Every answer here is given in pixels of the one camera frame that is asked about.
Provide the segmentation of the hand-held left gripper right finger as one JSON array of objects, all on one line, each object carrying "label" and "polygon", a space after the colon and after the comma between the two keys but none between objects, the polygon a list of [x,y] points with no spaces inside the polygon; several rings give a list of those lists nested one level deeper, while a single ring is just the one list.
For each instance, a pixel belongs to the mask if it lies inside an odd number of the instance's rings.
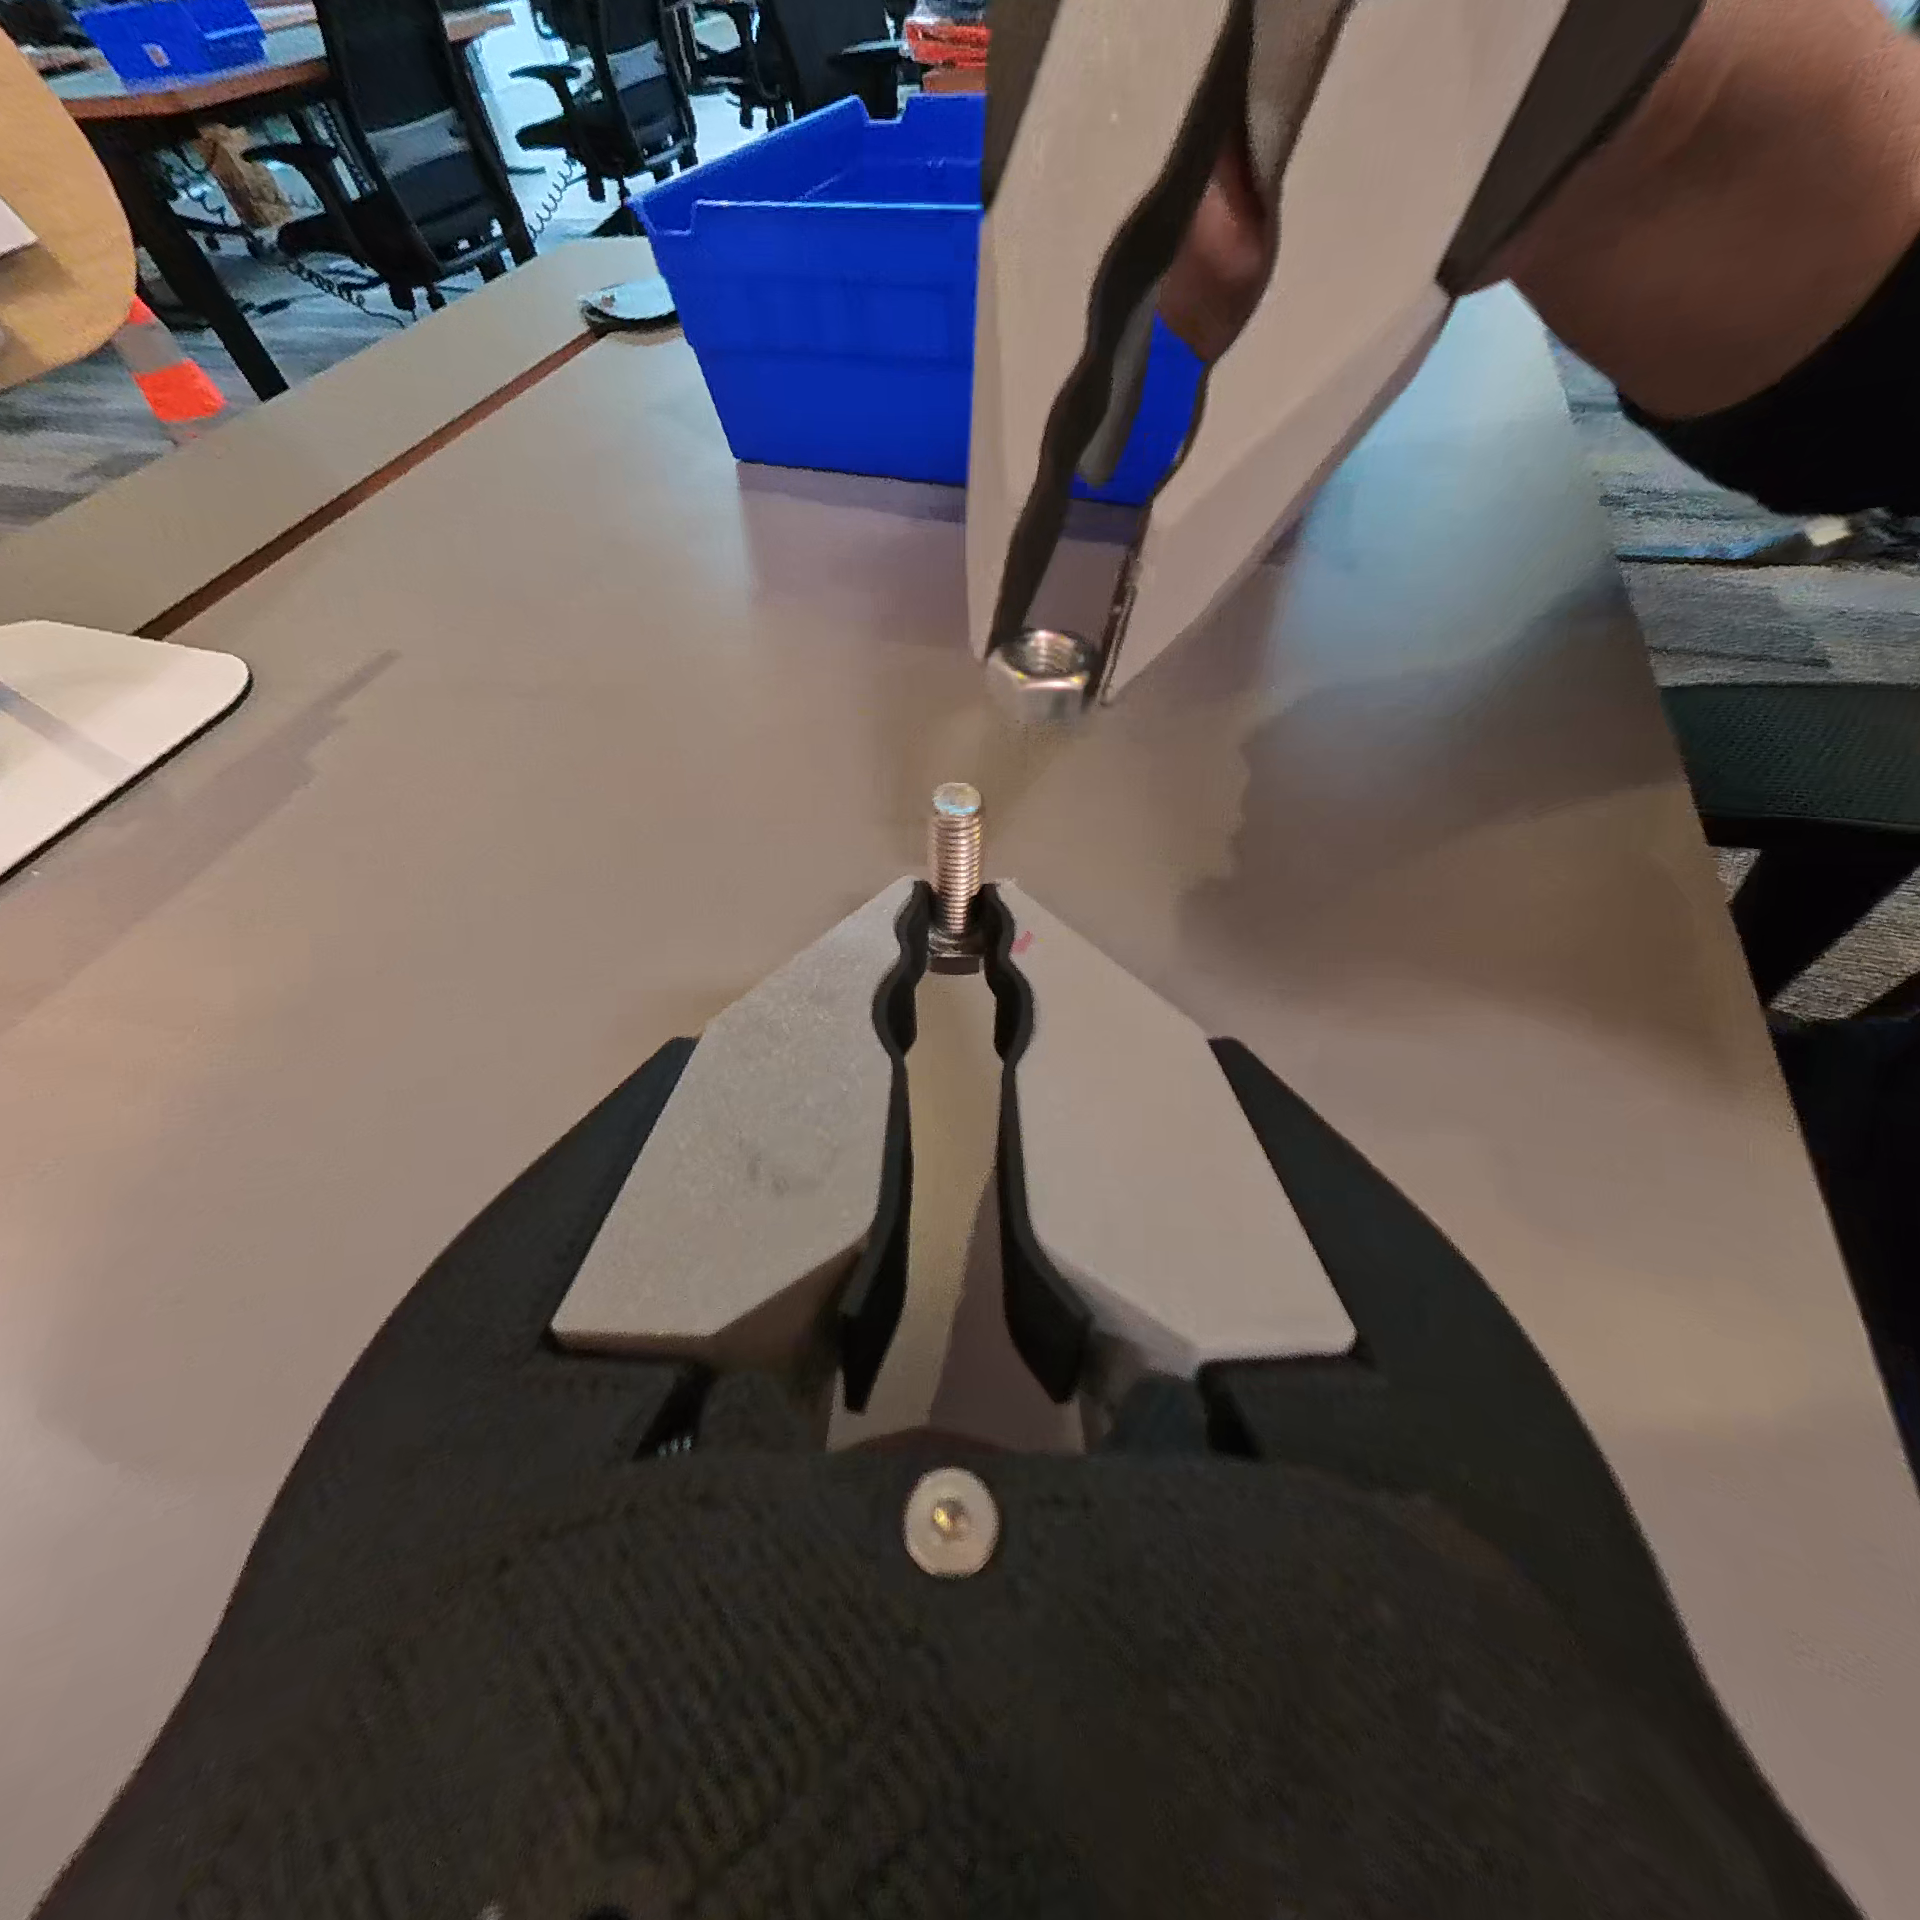
[{"label": "hand-held left gripper right finger", "polygon": [[1212,1038],[1013,882],[979,895],[1008,1332],[1048,1401],[1357,1345]]}]

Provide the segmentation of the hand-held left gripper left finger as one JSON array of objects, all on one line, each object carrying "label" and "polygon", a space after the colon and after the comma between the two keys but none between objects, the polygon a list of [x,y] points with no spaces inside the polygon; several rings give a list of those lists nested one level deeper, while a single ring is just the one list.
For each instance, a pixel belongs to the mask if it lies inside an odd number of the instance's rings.
[{"label": "hand-held left gripper left finger", "polygon": [[905,1053],[924,885],[900,878],[694,1040],[551,1332],[569,1350],[829,1381],[861,1413],[905,1302]]}]

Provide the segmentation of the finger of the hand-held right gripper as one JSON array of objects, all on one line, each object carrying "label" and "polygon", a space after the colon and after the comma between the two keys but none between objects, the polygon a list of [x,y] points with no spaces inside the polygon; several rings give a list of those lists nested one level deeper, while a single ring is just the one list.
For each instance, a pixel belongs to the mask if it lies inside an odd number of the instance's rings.
[{"label": "finger of the hand-held right gripper", "polygon": [[1336,4],[1308,62],[1283,4],[1256,4],[1276,252],[1123,573],[1101,704],[1220,610],[1420,366],[1452,308],[1441,257],[1564,12]]},{"label": "finger of the hand-held right gripper", "polygon": [[1025,630],[1073,485],[1112,479],[1161,284],[1240,129],[1252,4],[1031,4],[995,26],[967,469],[979,657]]}]

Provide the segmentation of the blue plastic bin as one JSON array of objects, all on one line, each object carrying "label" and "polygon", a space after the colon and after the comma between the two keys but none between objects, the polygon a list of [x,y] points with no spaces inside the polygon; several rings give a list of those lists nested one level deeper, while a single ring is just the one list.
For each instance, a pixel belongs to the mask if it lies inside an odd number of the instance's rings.
[{"label": "blue plastic bin", "polygon": [[631,201],[739,462],[967,481],[985,122],[840,100]]}]

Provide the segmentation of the steel hex bolt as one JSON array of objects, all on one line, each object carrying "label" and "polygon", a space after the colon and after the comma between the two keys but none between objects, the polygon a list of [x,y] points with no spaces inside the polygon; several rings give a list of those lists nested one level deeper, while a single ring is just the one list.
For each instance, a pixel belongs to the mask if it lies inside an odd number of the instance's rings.
[{"label": "steel hex bolt", "polygon": [[980,959],[985,799],[976,784],[941,781],[927,797],[927,969],[959,976]]}]

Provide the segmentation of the steel hex nut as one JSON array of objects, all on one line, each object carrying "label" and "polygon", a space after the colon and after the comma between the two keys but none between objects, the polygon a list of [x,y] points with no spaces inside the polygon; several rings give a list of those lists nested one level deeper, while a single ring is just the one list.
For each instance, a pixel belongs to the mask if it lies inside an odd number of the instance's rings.
[{"label": "steel hex nut", "polygon": [[1073,726],[1095,704],[1105,648],[1079,630],[1022,625],[997,638],[982,673],[1020,728]]}]

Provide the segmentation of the person's right forearm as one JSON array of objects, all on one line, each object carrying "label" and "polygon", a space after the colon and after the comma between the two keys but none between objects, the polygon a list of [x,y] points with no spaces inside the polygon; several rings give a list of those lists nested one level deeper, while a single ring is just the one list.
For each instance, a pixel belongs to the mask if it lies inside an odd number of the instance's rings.
[{"label": "person's right forearm", "polygon": [[1719,489],[1783,517],[1917,513],[1917,246],[1797,368],[1749,399],[1623,416]]}]

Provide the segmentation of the person's right hand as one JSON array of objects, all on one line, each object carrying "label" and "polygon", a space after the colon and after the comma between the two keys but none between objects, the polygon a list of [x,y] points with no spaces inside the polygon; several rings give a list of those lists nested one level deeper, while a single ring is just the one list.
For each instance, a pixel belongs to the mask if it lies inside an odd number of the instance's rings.
[{"label": "person's right hand", "polygon": [[1469,290],[1508,281],[1640,412],[1769,388],[1917,229],[1917,47],[1871,2],[1707,2]]}]

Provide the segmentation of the black office chair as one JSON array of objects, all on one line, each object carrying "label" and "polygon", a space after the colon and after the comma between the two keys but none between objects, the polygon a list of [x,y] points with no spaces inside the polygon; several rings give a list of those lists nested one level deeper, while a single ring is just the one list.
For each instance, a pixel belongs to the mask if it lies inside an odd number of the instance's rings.
[{"label": "black office chair", "polygon": [[516,127],[523,153],[571,162],[591,202],[694,164],[697,126],[671,4],[532,2],[531,12],[542,37],[567,47],[567,58],[512,73],[549,86],[558,105]]},{"label": "black office chair", "polygon": [[720,2],[735,32],[739,65],[729,79],[741,126],[756,113],[768,129],[844,100],[870,121],[900,113],[903,85],[919,76],[900,26],[907,4],[888,2]]},{"label": "black office chair", "polygon": [[436,2],[318,2],[326,81],[293,113],[297,136],[246,149],[294,172],[318,202],[280,224],[275,246],[320,281],[315,257],[347,273],[359,302],[382,290],[414,317],[440,310],[462,276],[496,281],[536,255],[468,58]]}]

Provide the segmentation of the wooden-top desk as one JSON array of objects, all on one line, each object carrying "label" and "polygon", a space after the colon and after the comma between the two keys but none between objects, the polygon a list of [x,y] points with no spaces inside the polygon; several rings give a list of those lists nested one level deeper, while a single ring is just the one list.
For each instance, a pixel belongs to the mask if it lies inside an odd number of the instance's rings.
[{"label": "wooden-top desk", "polygon": [[[508,26],[512,9],[510,4],[440,7],[475,81],[477,65],[470,47],[483,37]],[[137,246],[145,252],[182,308],[212,330],[259,399],[285,392],[288,380],[255,335],[248,310],[232,298],[188,216],[176,207],[174,191],[159,178],[157,154],[182,153],[205,127],[293,121],[297,108],[312,105],[329,68],[315,4],[303,4],[303,12],[311,14],[308,20],[268,33],[264,64],[161,86],[127,86],[110,71],[54,79],[54,95],[104,164]]]}]

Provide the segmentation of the white desk stand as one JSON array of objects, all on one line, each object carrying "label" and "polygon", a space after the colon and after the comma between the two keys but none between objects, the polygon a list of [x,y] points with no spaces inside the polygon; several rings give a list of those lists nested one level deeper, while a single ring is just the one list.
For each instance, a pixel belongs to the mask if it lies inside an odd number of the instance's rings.
[{"label": "white desk stand", "polygon": [[251,692],[229,654],[53,620],[3,625],[3,874],[131,791]]}]

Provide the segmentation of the small blue storage bin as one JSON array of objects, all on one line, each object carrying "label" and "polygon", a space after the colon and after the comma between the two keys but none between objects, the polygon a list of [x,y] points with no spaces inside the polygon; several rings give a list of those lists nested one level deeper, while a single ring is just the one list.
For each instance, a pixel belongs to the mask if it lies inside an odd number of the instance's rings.
[{"label": "small blue storage bin", "polygon": [[110,2],[77,7],[75,20],[134,89],[268,62],[268,33],[248,2]]}]

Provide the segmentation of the orange traffic cone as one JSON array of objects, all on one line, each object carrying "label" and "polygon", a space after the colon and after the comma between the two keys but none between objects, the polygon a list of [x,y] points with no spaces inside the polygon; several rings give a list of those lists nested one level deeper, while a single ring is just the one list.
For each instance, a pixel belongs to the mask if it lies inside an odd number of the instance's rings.
[{"label": "orange traffic cone", "polygon": [[172,442],[189,442],[227,416],[227,394],[134,294],[111,346]]}]

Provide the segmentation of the wooden board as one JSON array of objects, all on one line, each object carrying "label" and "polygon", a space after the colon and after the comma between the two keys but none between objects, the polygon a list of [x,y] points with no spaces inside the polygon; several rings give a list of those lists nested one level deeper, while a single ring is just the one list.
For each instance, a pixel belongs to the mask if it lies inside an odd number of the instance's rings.
[{"label": "wooden board", "polygon": [[3,388],[104,346],[134,294],[127,216],[79,122],[3,38]]}]

